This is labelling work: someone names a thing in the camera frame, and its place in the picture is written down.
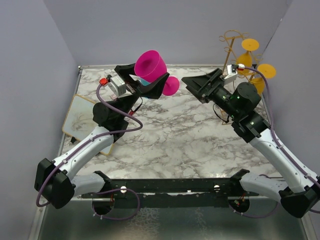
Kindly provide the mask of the blue plastic wine glass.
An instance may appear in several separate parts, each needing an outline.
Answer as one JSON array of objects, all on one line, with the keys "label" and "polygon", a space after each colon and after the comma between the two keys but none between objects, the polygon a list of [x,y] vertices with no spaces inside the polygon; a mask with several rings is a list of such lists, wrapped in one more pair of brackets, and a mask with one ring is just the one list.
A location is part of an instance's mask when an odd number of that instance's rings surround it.
[{"label": "blue plastic wine glass", "polygon": [[144,80],[141,77],[139,78],[139,82],[141,83],[141,86],[139,87],[139,91],[141,93],[141,96],[144,98],[151,99],[152,98],[151,92],[152,92],[152,88],[153,88],[151,83]]}]

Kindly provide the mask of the pink plastic wine glass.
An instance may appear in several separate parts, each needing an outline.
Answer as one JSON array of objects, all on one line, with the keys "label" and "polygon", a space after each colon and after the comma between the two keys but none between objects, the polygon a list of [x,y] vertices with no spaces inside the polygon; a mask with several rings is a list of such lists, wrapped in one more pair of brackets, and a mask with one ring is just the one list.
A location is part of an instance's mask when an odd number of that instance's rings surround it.
[{"label": "pink plastic wine glass", "polygon": [[[144,52],[135,62],[134,73],[145,82],[152,83],[160,76],[167,74],[167,65],[156,50]],[[180,87],[180,81],[172,75],[167,78],[162,93],[174,95]]]}]

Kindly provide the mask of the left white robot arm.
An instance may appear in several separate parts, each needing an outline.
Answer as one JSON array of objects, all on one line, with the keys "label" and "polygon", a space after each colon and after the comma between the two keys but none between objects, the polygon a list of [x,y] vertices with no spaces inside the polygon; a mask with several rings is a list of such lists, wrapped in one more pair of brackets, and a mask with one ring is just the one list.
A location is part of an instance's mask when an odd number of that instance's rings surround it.
[{"label": "left white robot arm", "polygon": [[75,147],[53,160],[44,158],[37,165],[34,188],[36,205],[64,207],[73,197],[95,193],[106,197],[111,186],[94,172],[77,173],[103,149],[112,146],[125,133],[139,131],[143,123],[134,117],[132,107],[139,98],[159,99],[170,78],[165,63],[132,63],[115,67],[116,75],[101,79],[96,89],[98,102],[93,106],[97,126]]}]

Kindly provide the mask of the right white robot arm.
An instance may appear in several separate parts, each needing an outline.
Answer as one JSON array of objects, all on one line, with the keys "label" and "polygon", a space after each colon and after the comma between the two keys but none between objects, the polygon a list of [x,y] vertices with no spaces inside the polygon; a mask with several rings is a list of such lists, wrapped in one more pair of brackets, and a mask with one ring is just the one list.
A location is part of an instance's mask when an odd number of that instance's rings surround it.
[{"label": "right white robot arm", "polygon": [[201,103],[214,102],[232,119],[232,128],[246,143],[257,149],[281,174],[283,181],[241,170],[232,176],[229,189],[268,197],[293,217],[302,218],[320,200],[320,177],[305,166],[279,140],[273,120],[266,121],[255,108],[261,100],[256,87],[241,82],[233,93],[226,88],[221,69],[200,76],[183,77],[186,89]]}]

